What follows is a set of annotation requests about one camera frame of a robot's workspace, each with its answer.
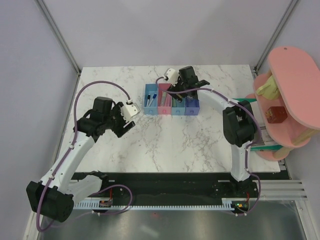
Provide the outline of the pink correction tape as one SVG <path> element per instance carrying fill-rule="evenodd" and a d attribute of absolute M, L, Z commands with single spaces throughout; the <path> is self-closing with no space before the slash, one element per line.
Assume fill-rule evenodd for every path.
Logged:
<path fill-rule="evenodd" d="M 169 95 L 166 96 L 164 106 L 169 107 L 171 105 L 171 97 Z"/>

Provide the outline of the blue whiteboard marker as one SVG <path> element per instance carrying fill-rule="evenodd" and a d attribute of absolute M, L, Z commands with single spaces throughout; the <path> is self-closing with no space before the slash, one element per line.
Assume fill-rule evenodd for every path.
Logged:
<path fill-rule="evenodd" d="M 153 94 L 152 99 L 151 99 L 151 101 L 150 101 L 150 103 L 149 103 L 149 107 L 151 107 L 151 105 L 153 104 L 153 102 L 154 102 L 154 100 L 155 100 L 156 97 L 157 97 L 157 94 L 156 94 L 156 93 Z"/>

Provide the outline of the green correction tape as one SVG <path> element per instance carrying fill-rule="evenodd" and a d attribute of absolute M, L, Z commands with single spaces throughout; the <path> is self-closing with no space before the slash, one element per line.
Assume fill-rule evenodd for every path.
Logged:
<path fill-rule="evenodd" d="M 176 99 L 174 99 L 173 101 L 172 101 L 172 107 L 173 108 L 177 108 L 178 107 L 178 104 L 179 102 L 176 100 Z"/>
<path fill-rule="evenodd" d="M 167 93 L 165 91 L 162 92 L 161 100 L 160 100 L 160 107 L 164 107 L 166 105 L 167 100 Z"/>

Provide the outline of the pink plastic bin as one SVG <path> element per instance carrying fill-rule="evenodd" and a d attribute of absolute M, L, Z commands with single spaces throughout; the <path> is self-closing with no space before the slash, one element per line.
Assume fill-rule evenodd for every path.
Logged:
<path fill-rule="evenodd" d="M 167 90 L 170 87 L 169 83 L 159 83 L 158 84 L 158 100 L 157 100 L 157 110 L 159 115 L 171 115 L 172 114 L 172 96 L 167 93 L 171 97 L 170 106 L 160 106 L 162 90 Z"/>

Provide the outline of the teal blue plastic bin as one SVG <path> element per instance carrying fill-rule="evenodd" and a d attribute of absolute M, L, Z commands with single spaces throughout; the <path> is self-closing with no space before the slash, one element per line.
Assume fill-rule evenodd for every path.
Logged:
<path fill-rule="evenodd" d="M 178 101 L 177 107 L 171 106 L 171 114 L 173 116 L 184 116 L 186 111 L 186 100 L 183 98 L 181 102 Z"/>

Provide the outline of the black whiteboard marker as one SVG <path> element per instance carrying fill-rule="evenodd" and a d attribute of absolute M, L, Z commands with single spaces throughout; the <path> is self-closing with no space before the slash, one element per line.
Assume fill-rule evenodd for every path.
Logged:
<path fill-rule="evenodd" d="M 152 96 L 149 94 L 149 95 L 147 96 L 146 107 L 150 107 L 151 102 L 152 102 Z"/>

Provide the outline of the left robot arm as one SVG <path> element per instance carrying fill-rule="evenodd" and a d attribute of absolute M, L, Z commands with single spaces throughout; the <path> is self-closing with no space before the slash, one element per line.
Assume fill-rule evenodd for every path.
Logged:
<path fill-rule="evenodd" d="M 39 182 L 31 181 L 27 185 L 28 200 L 37 217 L 45 216 L 62 223 L 85 198 L 94 193 L 99 197 L 109 193 L 110 185 L 98 171 L 76 183 L 71 183 L 71 179 L 100 136 L 110 130 L 121 138 L 135 126 L 133 117 L 139 112 L 139 107 L 130 100 L 114 103 L 108 97 L 94 99 L 92 109 L 77 120 L 69 145 L 58 160 Z"/>

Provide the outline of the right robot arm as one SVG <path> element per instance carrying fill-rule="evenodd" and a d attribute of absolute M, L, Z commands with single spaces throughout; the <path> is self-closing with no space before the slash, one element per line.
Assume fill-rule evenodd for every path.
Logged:
<path fill-rule="evenodd" d="M 255 134 L 261 136 L 250 102 L 226 97 L 207 80 L 200 80 L 192 66 L 178 71 L 169 68 L 164 79 L 170 84 L 167 90 L 175 100 L 180 102 L 182 99 L 193 98 L 222 115 L 223 135 L 231 146 L 230 174 L 235 180 L 229 184 L 229 191 L 235 197 L 242 196 L 247 191 L 244 181 L 250 177 L 248 165 L 251 146 Z"/>

